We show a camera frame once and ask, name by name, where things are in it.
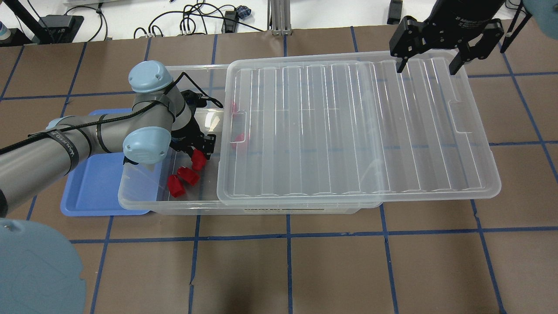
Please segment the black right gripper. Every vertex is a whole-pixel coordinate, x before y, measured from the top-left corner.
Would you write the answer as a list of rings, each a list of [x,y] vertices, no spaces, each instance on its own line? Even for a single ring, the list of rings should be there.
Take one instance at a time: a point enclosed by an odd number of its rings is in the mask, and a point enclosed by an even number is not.
[[[504,35],[501,20],[493,19],[503,5],[504,0],[437,0],[422,22],[404,16],[389,40],[390,54],[397,58],[396,72],[402,73],[410,58],[430,48],[458,46],[449,64],[451,75],[466,62],[486,59]],[[478,36],[471,46],[468,41]]]

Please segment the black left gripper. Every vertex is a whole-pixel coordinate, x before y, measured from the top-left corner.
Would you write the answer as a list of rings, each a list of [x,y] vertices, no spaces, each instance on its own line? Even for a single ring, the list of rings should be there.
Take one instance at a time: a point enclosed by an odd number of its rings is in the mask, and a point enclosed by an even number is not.
[[[171,132],[170,147],[176,152],[182,152],[193,157],[194,151],[201,152],[202,157],[209,160],[214,153],[217,135],[205,134],[201,131],[195,117],[181,129]]]

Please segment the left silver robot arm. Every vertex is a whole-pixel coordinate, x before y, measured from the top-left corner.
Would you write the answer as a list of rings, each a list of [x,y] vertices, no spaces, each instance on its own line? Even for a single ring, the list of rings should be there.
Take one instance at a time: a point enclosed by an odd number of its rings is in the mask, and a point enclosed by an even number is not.
[[[134,91],[126,115],[64,116],[46,129],[1,149],[1,217],[66,176],[88,158],[123,153],[132,164],[157,164],[169,149],[209,160],[216,136],[201,131],[194,115],[213,102],[223,105],[198,85],[180,91],[183,72],[174,78],[156,60],[135,65],[128,74]]]

